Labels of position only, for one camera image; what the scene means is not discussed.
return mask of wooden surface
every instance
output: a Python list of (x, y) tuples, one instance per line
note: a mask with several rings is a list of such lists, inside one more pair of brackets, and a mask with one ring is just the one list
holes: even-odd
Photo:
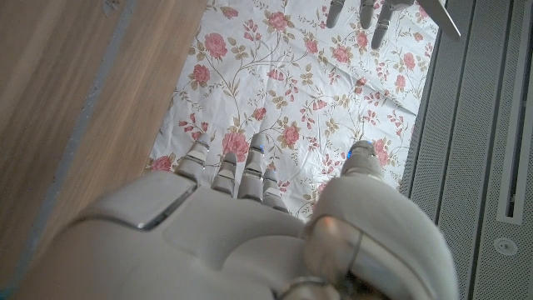
[[(24, 3), (38, 3), (42, 14), (7, 17), (12, 23), (1, 18), (10, 5), (13, 12), (31, 9)], [(12, 276), (126, 0), (109, 17), (101, 3), (0, 2), (0, 44), (22, 37), (22, 46), (7, 50), (17, 62), (0, 57), (0, 68), (6, 66), (0, 69), (0, 288)], [(205, 6), (206, 0), (137, 0), (33, 261), (77, 212), (142, 173)], [(31, 25), (19, 35), (14, 23)], [(5, 27), (14, 34), (4, 34)], [(20, 76), (12, 79), (7, 70)]]
[(38, 255), (81, 209), (140, 176), (206, 4), (137, 1)]
[(0, 2), (0, 288), (27, 234), (111, 39), (93, 0)]

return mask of floral tablecloth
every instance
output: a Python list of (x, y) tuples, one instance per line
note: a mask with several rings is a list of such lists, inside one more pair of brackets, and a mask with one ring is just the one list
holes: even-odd
[(240, 173), (252, 135), (264, 133), (265, 167), (277, 170), (289, 211), (307, 219), (349, 147), (368, 139), (399, 185), (437, 33), (418, 4), (394, 15), (373, 51), (379, 1), (370, 30), (357, 0), (333, 29), (329, 0), (209, 1), (147, 168), (173, 171), (207, 133), (209, 183), (223, 153), (237, 155)]

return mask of gray robot finger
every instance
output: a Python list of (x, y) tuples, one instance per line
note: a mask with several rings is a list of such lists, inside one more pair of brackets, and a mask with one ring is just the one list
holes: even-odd
[(206, 165), (207, 152), (209, 152), (210, 138), (202, 134), (191, 146), (185, 157), (176, 168), (176, 174), (190, 178), (199, 183), (203, 169)]
[(333, 0), (331, 1), (330, 11), (327, 14), (326, 26), (328, 28), (334, 28), (336, 21), (341, 14), (342, 7), (344, 7), (344, 0)]
[(381, 47), (381, 43), (383, 42), (386, 31), (389, 29), (393, 12), (394, 7), (390, 5), (390, 3), (385, 2), (381, 9), (380, 17), (377, 19), (376, 30), (374, 30), (374, 36), (372, 37), (372, 49), (378, 49)]
[(358, 141), (351, 146), (342, 166), (341, 176), (350, 176), (353, 173), (363, 173), (383, 180), (381, 166), (371, 142)]
[(244, 171), (242, 172), (241, 185), (237, 197), (250, 199), (262, 203), (263, 201), (263, 156), (265, 137), (255, 134), (250, 142), (250, 151)]
[(372, 24), (372, 17), (374, 16), (374, 0), (361, 1), (359, 10), (359, 22), (363, 29), (370, 28)]
[(275, 171), (267, 169), (263, 176), (263, 205), (274, 208), (284, 213), (289, 213), (281, 199), (281, 191), (277, 188), (277, 175)]
[(235, 171), (237, 169), (237, 155), (230, 152), (224, 156), (218, 173), (213, 180), (212, 189), (226, 193), (233, 197), (235, 189)]

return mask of perforated metal surface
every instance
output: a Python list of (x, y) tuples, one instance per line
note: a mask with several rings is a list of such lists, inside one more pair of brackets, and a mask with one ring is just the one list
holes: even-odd
[[(533, 275), (533, 152), (530, 152), (522, 225), (496, 221), (524, 10), (525, 1), (515, 0), (507, 43), (505, 80), (501, 89), (474, 299), (533, 298), (530, 282)], [(515, 256), (507, 257), (495, 250), (494, 241), (502, 237), (510, 238), (517, 244), (518, 253)]]
[(438, 225), (456, 260), (463, 299), (471, 285), (478, 218), (485, 196), (508, 8), (507, 1), (476, 1), (442, 193)]
[(427, 103), (420, 148), (413, 178), (411, 199), (433, 220), (441, 195), (446, 167), (449, 136), (451, 133), (457, 90), (461, 82), (463, 57), (470, 27), (473, 0), (450, 0), (447, 10), (456, 22), (463, 38), (451, 41), (442, 35), (435, 60), (435, 74)]

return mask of robotic hand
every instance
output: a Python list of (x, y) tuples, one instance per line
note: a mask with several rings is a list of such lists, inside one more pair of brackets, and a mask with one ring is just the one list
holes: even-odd
[(261, 136), (237, 198), (232, 153), (200, 186), (208, 141), (192, 145), (177, 175), (152, 172), (83, 211), (15, 298), (458, 298), (444, 238), (383, 182), (371, 143), (351, 147), (305, 224), (287, 213), (276, 174), (262, 171)]
[[(326, 25), (328, 28), (335, 27), (336, 21), (344, 7), (345, 0), (332, 0), (330, 11), (327, 15)], [(374, 17), (375, 0), (361, 0), (359, 7), (359, 20), (363, 29), (371, 26), (372, 17)], [(381, 46), (385, 33), (389, 28), (392, 13), (406, 9), (413, 5), (415, 0), (385, 0), (379, 18), (377, 19), (376, 29), (372, 37), (372, 49), (378, 49)], [(424, 8), (427, 14), (439, 25), (442, 31), (454, 40), (459, 40), (461, 33), (453, 23), (450, 15), (439, 0), (418, 0), (418, 3)]]

